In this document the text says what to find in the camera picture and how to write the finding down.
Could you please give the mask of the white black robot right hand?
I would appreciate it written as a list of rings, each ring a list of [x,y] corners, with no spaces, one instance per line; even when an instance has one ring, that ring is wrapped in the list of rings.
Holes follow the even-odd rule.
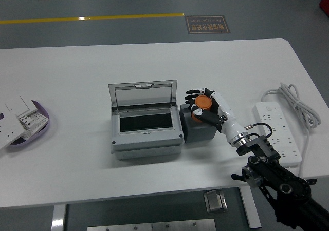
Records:
[[[251,141],[246,128],[238,123],[232,109],[219,92],[208,88],[192,89],[186,91],[185,100],[190,107],[191,116],[216,127],[218,132],[226,136],[232,147],[239,148]]]

